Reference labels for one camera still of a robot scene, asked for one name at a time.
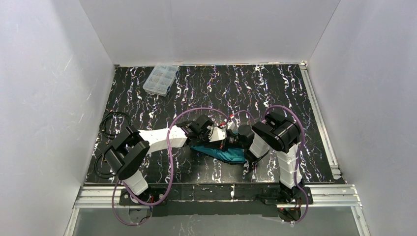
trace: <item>white wall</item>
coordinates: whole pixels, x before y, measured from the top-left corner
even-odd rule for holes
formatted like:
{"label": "white wall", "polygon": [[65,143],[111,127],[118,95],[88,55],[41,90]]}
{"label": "white wall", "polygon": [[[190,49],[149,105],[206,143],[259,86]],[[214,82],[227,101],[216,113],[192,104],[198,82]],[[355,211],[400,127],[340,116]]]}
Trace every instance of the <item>white wall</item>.
{"label": "white wall", "polygon": [[372,235],[415,235],[417,1],[342,0],[308,66]]}
{"label": "white wall", "polygon": [[114,64],[300,62],[339,0],[80,0]]}
{"label": "white wall", "polygon": [[113,74],[77,0],[0,2],[0,235],[64,233]]}

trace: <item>marble surface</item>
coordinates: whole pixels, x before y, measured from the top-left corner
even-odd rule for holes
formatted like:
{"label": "marble surface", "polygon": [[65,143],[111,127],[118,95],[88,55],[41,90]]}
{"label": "marble surface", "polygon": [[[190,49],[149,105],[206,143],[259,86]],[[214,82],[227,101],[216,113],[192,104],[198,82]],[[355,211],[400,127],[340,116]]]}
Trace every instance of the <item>marble surface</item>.
{"label": "marble surface", "polygon": [[[116,68],[115,78],[105,113],[120,111],[132,118],[138,129],[166,128],[177,115],[190,108],[213,107],[226,114],[248,110],[257,119],[270,105],[291,108],[303,122],[306,145],[301,150],[301,173],[306,182],[332,182],[330,166],[323,142],[308,99],[298,65],[217,65],[181,66],[179,76],[166,97],[147,94],[143,89],[153,67]],[[189,113],[181,120],[196,119],[203,112]],[[206,112],[213,120],[221,117]],[[247,124],[248,117],[236,117],[237,125]],[[117,133],[127,122],[113,118],[108,122],[110,131]],[[113,179],[98,178],[93,163],[109,140],[98,134],[86,183],[111,183]],[[278,160],[271,151],[256,166],[252,164],[230,165],[188,147],[176,148],[174,154],[174,182],[182,183],[234,183],[278,182]],[[109,167],[102,160],[99,169]],[[140,170],[147,182],[169,181],[167,151],[147,156]]]}

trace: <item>gray floor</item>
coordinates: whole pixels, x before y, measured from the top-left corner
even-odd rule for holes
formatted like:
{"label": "gray floor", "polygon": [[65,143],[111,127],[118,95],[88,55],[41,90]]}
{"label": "gray floor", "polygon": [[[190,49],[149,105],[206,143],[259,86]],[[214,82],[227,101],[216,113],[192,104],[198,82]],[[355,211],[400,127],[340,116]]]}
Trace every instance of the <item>gray floor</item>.
{"label": "gray floor", "polygon": [[[127,209],[117,210],[129,221]],[[131,213],[132,220],[145,215]],[[125,226],[111,209],[82,208],[74,231],[76,236],[358,236],[350,207],[311,207],[306,218],[294,227],[278,218],[260,215],[184,215],[153,217],[140,227]]]}

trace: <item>black marble tabletop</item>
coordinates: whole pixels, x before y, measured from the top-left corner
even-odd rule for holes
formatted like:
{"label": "black marble tabletop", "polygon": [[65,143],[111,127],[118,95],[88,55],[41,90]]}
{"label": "black marble tabletop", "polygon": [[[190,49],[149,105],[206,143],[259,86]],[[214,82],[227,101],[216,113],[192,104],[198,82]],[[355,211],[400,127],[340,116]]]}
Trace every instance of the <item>black marble tabletop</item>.
{"label": "black marble tabletop", "polygon": [[[256,118],[271,105],[291,108],[303,122],[306,145],[301,150],[301,173],[307,182],[333,182],[328,159],[313,110],[296,64],[286,65],[216,65],[181,66],[179,76],[166,97],[150,95],[142,89],[153,67],[119,67],[106,105],[110,111],[127,113],[138,129],[167,128],[185,110],[212,107],[232,114],[248,110]],[[223,119],[214,112],[188,113],[184,119],[193,120],[207,114],[218,123]],[[247,124],[246,114],[238,115],[236,123]],[[123,117],[108,122],[111,133],[117,133],[127,122]],[[98,178],[93,171],[96,157],[109,140],[98,134],[86,177],[86,183],[112,183],[113,178]],[[248,163],[230,165],[188,147],[175,148],[174,182],[181,183],[241,183],[278,182],[278,160],[271,151],[256,166]],[[100,160],[98,167],[109,171]],[[169,159],[166,150],[152,153],[143,161],[140,170],[149,183],[169,181]]]}

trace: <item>robotic arm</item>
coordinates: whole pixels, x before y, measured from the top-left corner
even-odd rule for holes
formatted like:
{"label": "robotic arm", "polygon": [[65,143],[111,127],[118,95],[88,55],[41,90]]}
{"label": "robotic arm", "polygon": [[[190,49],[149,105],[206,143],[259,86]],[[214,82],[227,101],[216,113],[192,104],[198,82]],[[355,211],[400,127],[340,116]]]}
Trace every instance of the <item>robotic arm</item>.
{"label": "robotic arm", "polygon": [[[173,148],[191,146],[193,149],[209,154],[226,162],[258,162],[269,148],[276,150],[281,171],[280,184],[286,195],[293,198],[295,188],[294,169],[299,143],[300,128],[293,121],[277,113],[270,112],[262,122],[252,127],[241,125],[238,132],[232,129],[233,122],[219,126],[206,115],[195,121],[177,124],[170,131],[170,143]],[[143,193],[148,183],[139,171],[145,156],[149,153],[167,149],[166,129],[137,130],[126,127],[104,149],[103,158],[109,163],[117,177],[124,181],[135,195]],[[302,176],[297,170],[297,181],[302,183]]]}

